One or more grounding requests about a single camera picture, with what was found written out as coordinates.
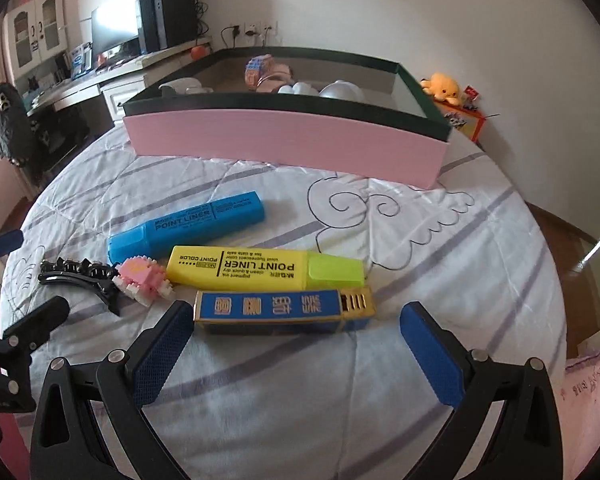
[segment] metal screw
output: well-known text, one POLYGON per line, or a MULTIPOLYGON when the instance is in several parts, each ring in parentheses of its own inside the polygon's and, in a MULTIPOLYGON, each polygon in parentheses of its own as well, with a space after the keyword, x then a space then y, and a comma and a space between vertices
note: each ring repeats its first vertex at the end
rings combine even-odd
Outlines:
POLYGON ((61 357, 56 357, 53 361, 51 361, 51 369, 59 370, 64 366, 64 359, 61 357))
POLYGON ((475 348, 475 349, 471 350, 471 357, 474 359, 474 361, 483 363, 489 358, 489 354, 487 354, 487 352, 485 352, 484 350, 475 348))
POLYGON ((114 350, 107 356, 107 359, 109 360, 110 363, 119 363, 124 358, 125 358, 124 350, 114 350))
POLYGON ((544 363, 537 357, 532 357, 531 359, 529 359, 529 364, 534 370, 537 370, 538 372, 544 368, 544 363))

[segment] blue and gold box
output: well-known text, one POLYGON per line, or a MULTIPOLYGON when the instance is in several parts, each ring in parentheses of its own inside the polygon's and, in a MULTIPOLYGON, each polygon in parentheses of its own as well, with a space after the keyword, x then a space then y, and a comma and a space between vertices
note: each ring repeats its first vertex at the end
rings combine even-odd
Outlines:
POLYGON ((213 333, 336 333, 364 328, 376 306, 368 287, 301 292, 199 292, 194 321, 213 333))

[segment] blue highlighter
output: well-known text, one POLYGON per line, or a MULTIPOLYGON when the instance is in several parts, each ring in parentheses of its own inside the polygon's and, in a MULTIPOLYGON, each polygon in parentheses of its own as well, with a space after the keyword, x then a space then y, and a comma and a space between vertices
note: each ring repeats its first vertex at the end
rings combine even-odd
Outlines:
POLYGON ((109 238, 109 263, 134 256, 157 260, 171 254, 176 245, 203 245, 264 220, 264 208, 256 192, 178 211, 149 220, 109 238))

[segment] black bag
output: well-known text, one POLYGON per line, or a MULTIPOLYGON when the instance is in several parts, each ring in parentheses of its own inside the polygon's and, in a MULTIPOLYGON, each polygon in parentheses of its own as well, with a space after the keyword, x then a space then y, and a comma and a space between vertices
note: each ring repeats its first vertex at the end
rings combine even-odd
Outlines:
POLYGON ((24 166, 36 153, 37 141, 24 102, 8 83, 0 83, 0 158, 24 166))

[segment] bed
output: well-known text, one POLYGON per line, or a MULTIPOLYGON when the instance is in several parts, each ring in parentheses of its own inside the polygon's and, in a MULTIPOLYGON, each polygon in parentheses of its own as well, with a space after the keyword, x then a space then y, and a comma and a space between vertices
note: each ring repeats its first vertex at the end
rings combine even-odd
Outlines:
MULTIPOLYGON (((449 414, 400 336, 397 318, 408 301, 421 301, 466 348, 517 364, 537 356, 554 386, 562 383, 566 320, 554 262, 522 198, 461 134, 452 133, 437 186, 421 190, 243 160, 138 157, 120 126, 44 191, 22 227, 23 247, 8 259, 2 330, 56 294, 72 308, 33 354, 34 397, 51 359, 78 364, 126 349, 169 306, 130 303, 116 317, 83 290, 40 287, 43 258, 105 261, 110 234, 250 190, 264 202, 266 221, 218 244, 361 258, 379 313, 366 330, 333 336, 196 329, 144 409, 192 478, 403 478, 449 414)), ((104 410, 96 413, 116 464, 134 478, 104 410)), ((477 464, 497 415, 496 407, 464 472, 477 464)), ((33 421, 18 417, 25 441, 33 421)))

